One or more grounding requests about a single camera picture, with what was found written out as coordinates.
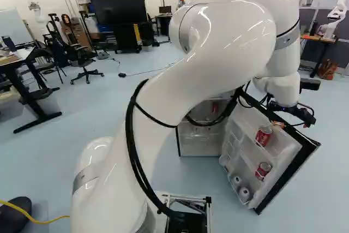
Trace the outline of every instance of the floor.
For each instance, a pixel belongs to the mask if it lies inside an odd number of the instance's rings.
[[[166,67],[181,59],[172,44],[162,44],[151,52],[113,55],[113,60],[90,65],[105,77],[93,76],[70,85],[80,71],[67,68],[64,84],[56,73],[47,75],[63,116],[14,135],[12,131],[32,119],[24,110],[19,117],[0,119],[0,198],[25,195],[34,203],[34,217],[47,220],[69,214],[76,160],[91,140],[112,136],[124,120],[125,109],[136,85],[156,72],[119,78],[119,71],[134,74]],[[253,86],[249,93],[261,96]],[[300,101],[315,109],[317,123],[306,135],[322,142],[261,216],[247,210],[228,185],[216,158],[179,158],[175,136],[163,146],[155,166],[152,184],[157,190],[178,194],[213,197],[213,232],[344,232],[349,229],[347,209],[349,177],[346,171],[347,120],[346,98],[349,80],[336,76],[322,81],[319,91],[304,91]],[[30,224],[25,233],[69,232],[69,220],[50,225]]]

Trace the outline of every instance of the monitor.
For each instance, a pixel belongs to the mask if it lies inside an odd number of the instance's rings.
[[[91,0],[97,21],[105,25],[147,22],[145,0]]]
[[[166,14],[166,13],[171,13],[171,12],[172,12],[172,7],[170,5],[167,5],[165,7],[159,7],[160,14]]]

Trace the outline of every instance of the metal frame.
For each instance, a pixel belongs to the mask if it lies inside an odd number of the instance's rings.
[[[191,196],[183,196],[183,195],[176,195],[176,194],[162,194],[162,197],[165,197],[164,203],[166,203],[167,207],[170,207],[174,202],[182,201],[187,203],[193,203],[193,204],[204,204],[205,205],[205,216],[206,216],[206,224],[207,224],[207,233],[211,233],[211,220],[212,220],[212,210],[211,210],[211,204],[212,199],[210,196],[206,196],[205,198],[195,198]],[[167,217],[166,219],[166,229],[165,232],[168,232],[169,230],[169,221],[170,218]]]

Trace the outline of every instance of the red soda can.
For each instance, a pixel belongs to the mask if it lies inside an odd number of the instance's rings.
[[[257,145],[259,144],[262,147],[265,147],[271,135],[272,135],[272,129],[270,125],[260,126],[256,134],[256,141],[258,142]]]
[[[259,164],[255,176],[258,178],[258,180],[263,181],[265,176],[272,170],[272,166],[269,165],[266,162],[262,162]]]

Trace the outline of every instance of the box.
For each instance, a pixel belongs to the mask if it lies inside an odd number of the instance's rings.
[[[7,57],[0,57],[0,65],[5,65],[11,62],[15,62],[19,60],[19,58],[16,55],[10,55]]]

